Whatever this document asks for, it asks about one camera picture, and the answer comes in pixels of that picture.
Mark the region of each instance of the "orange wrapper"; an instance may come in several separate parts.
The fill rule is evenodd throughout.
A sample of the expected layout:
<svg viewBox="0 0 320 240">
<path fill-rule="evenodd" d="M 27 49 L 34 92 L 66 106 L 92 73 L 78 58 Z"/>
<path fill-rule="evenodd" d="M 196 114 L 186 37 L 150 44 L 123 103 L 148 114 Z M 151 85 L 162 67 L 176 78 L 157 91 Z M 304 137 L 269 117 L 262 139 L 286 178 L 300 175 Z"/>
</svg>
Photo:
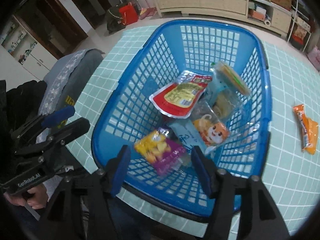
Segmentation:
<svg viewBox="0 0 320 240">
<path fill-rule="evenodd" d="M 294 106 L 292 109 L 301 125 L 302 150 L 307 150 L 308 153 L 314 154 L 318 140 L 318 123 L 307 118 L 304 112 L 304 105 Z"/>
</svg>

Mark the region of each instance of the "blue plastic basket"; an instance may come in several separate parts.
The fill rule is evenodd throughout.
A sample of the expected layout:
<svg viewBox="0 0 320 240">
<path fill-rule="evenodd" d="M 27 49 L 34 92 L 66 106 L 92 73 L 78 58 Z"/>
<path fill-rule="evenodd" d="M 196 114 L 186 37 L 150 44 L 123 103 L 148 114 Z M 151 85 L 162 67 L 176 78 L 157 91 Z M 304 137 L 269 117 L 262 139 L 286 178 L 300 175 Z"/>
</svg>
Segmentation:
<svg viewBox="0 0 320 240">
<path fill-rule="evenodd" d="M 272 103 L 264 50 L 258 38 L 241 27 L 202 20 L 174 20 L 158 27 L 119 80 L 92 136 L 98 166 L 115 157 L 123 145 L 132 149 L 125 182 L 163 208 L 185 216 L 209 217 L 214 200 L 207 199 L 193 168 L 157 176 L 133 144 L 161 125 L 150 94 L 173 81 L 185 69 L 211 73 L 211 62 L 223 60 L 241 75 L 252 91 L 241 98 L 245 111 L 228 122 L 230 130 L 246 132 L 216 152 L 214 162 L 235 176 L 261 175 L 268 148 Z M 235 209 L 241 205 L 236 197 Z"/>
</svg>

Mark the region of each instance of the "hand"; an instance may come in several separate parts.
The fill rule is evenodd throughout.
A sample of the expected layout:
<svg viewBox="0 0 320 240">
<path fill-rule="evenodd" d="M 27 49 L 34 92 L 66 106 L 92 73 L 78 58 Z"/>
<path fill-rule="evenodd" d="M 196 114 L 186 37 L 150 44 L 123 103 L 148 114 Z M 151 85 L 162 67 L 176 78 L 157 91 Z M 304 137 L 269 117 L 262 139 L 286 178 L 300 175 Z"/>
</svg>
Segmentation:
<svg viewBox="0 0 320 240">
<path fill-rule="evenodd" d="M 47 201 L 49 198 L 47 194 L 47 188 L 42 183 L 36 187 L 29 189 L 28 193 L 34 194 L 32 198 L 29 198 L 27 200 L 27 203 L 33 209 L 44 208 L 47 205 Z"/>
<path fill-rule="evenodd" d="M 28 190 L 30 194 L 34 194 L 32 198 L 29 198 L 27 200 L 27 203 L 29 206 L 31 206 L 33 209 L 40 209 L 44 208 L 47 205 L 48 201 L 48 195 L 47 195 L 47 189 L 46 187 L 41 183 L 36 187 L 33 187 Z M 4 193 L 4 197 L 15 206 L 24 206 L 26 203 L 26 200 L 22 198 L 21 196 L 11 196 L 8 193 Z"/>
</svg>

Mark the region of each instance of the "screw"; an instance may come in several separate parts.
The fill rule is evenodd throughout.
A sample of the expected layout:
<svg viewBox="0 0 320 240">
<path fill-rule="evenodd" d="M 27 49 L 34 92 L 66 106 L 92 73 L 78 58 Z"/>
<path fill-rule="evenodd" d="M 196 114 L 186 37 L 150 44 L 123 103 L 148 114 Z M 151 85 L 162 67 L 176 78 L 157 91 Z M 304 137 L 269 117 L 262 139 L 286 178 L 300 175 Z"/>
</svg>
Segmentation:
<svg viewBox="0 0 320 240">
<path fill-rule="evenodd" d="M 257 182 L 257 181 L 259 181 L 259 177 L 257 176 L 257 175 L 252 175 L 251 176 L 251 179 L 254 181 L 254 182 Z"/>
<path fill-rule="evenodd" d="M 226 175 L 227 174 L 227 171 L 225 169 L 218 169 L 217 172 L 220 174 L 220 175 Z"/>
<path fill-rule="evenodd" d="M 98 169 L 97 173 L 98 173 L 98 175 L 103 175 L 104 174 L 104 170 L 103 169 Z"/>
<path fill-rule="evenodd" d="M 43 157 L 43 156 L 40 156 L 40 157 L 38 158 L 38 162 L 39 162 L 39 163 L 43 163 L 43 162 L 44 162 L 44 157 Z"/>
</svg>

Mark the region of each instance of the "cabinet drawer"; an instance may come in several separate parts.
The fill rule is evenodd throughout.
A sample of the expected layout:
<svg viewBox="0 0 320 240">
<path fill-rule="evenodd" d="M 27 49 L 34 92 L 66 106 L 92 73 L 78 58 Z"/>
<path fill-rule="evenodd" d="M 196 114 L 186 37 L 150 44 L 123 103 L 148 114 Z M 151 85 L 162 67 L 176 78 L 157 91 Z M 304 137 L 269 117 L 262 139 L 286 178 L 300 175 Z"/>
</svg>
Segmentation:
<svg viewBox="0 0 320 240">
<path fill-rule="evenodd" d="M 200 7 L 245 15 L 247 0 L 200 0 Z"/>
<path fill-rule="evenodd" d="M 271 16 L 271 26 L 275 27 L 285 33 L 288 33 L 291 23 L 291 16 L 273 8 L 273 13 Z"/>
<path fill-rule="evenodd" d="M 52 56 L 42 45 L 38 42 L 35 48 L 31 51 L 31 55 L 34 56 L 41 64 L 45 65 L 48 69 L 57 62 L 57 59 Z"/>
<path fill-rule="evenodd" d="M 40 80 L 43 80 L 44 76 L 49 72 L 49 70 L 31 54 L 27 57 L 23 67 Z"/>
<path fill-rule="evenodd" d="M 195 7 L 199 8 L 199 0 L 156 0 L 158 2 L 160 9 L 169 9 L 169 8 L 186 8 L 186 7 Z"/>
</svg>

